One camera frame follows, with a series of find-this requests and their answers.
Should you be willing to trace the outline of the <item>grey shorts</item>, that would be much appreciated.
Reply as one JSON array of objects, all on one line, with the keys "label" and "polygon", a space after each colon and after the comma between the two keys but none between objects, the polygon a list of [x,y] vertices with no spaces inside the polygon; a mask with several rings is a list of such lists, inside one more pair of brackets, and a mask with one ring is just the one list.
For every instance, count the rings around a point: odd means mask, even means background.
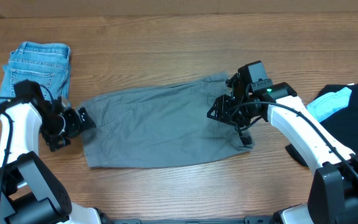
[{"label": "grey shorts", "polygon": [[82,103],[95,122],[82,133],[91,168],[181,167],[249,152],[234,127],[207,117],[215,99],[229,93],[226,73],[165,86],[114,91]]}]

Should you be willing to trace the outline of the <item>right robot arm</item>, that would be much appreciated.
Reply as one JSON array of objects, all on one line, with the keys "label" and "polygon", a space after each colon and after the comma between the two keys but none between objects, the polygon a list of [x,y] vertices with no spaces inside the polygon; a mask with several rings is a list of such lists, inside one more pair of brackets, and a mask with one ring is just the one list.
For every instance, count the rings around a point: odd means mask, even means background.
[{"label": "right robot arm", "polygon": [[207,117],[242,134],[257,120],[277,128],[295,147],[313,175],[308,201],[247,223],[358,223],[358,156],[337,141],[307,111],[287,83],[274,84],[263,63],[248,63],[226,80],[230,95],[216,98]]}]

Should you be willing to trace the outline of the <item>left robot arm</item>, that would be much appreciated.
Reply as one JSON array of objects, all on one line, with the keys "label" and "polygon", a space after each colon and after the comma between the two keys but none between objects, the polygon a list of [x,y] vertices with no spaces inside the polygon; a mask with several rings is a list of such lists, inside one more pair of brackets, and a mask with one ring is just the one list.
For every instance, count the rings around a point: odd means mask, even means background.
[{"label": "left robot arm", "polygon": [[95,208],[70,200],[67,190],[39,157],[39,139],[51,151],[95,128],[85,108],[44,99],[37,82],[14,85],[14,98],[0,104],[0,223],[101,223]]}]

